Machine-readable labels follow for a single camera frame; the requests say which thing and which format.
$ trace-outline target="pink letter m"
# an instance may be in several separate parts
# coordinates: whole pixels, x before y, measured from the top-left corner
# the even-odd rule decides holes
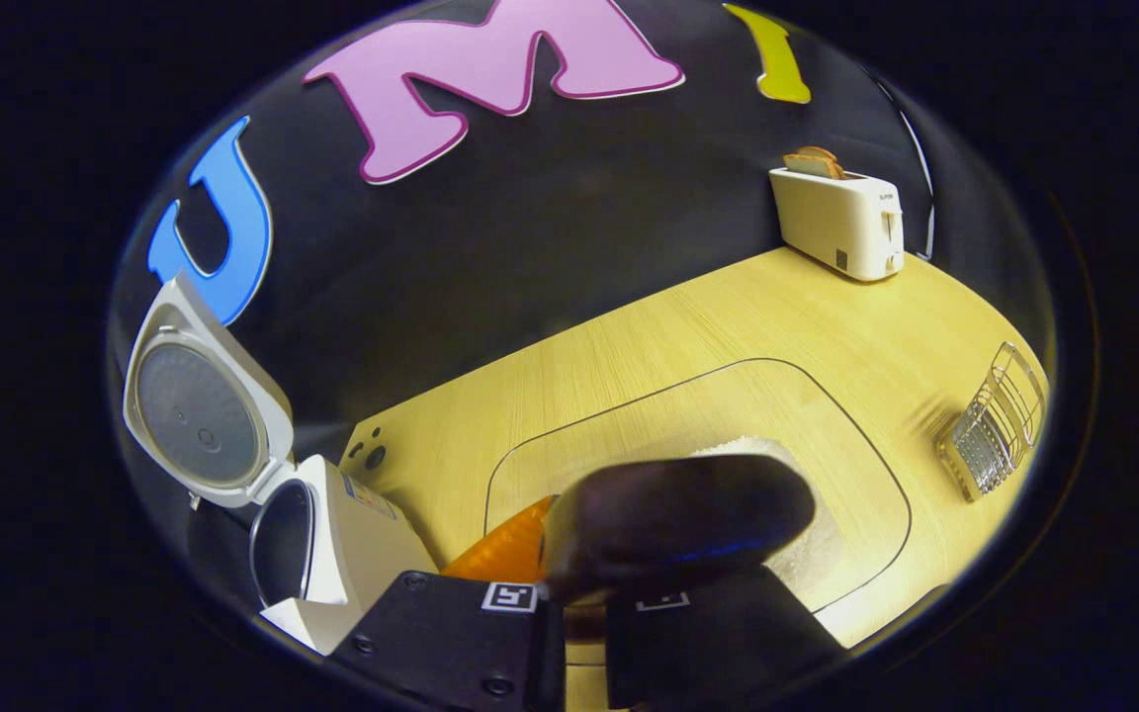
[[[392,182],[451,150],[468,131],[460,113],[425,107],[411,77],[517,116],[530,105],[541,36],[560,60],[551,89],[570,99],[683,82],[678,64],[658,57],[612,0],[494,0],[480,26],[394,23],[322,60],[303,81],[331,77],[367,137],[360,174],[367,182]]]

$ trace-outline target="white toaster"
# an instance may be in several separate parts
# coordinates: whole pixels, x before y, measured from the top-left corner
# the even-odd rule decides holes
[[[768,172],[785,243],[860,281],[903,270],[903,211],[893,183],[853,174],[845,179]]]

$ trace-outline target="metal wire rack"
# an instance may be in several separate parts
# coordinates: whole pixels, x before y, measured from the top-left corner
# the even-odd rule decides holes
[[[1023,464],[1044,424],[1044,391],[1013,343],[1001,343],[969,407],[940,436],[940,456],[970,501]]]

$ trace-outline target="screw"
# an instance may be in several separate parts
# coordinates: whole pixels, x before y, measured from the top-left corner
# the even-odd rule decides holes
[[[354,636],[353,639],[351,639],[351,643],[353,643],[354,648],[358,648],[358,652],[362,653],[363,655],[370,655],[376,653],[376,645],[371,643],[371,640],[368,640],[367,636],[362,635]]]
[[[490,678],[483,680],[483,689],[487,694],[494,695],[494,697],[503,697],[513,691],[513,684],[503,678]]]

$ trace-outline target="wooden countertop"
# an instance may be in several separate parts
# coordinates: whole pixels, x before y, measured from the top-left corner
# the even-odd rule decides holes
[[[964,571],[1030,472],[1027,453],[969,504],[934,449],[1001,342],[1044,382],[1017,330],[929,263],[909,255],[899,275],[860,284],[782,247],[371,416],[347,452],[379,427],[385,463],[341,465],[402,506],[445,565],[487,522],[601,464],[775,439],[808,469],[841,538],[835,564],[790,589],[850,647]],[[571,646],[570,709],[605,709],[603,657],[588,648],[598,646]]]

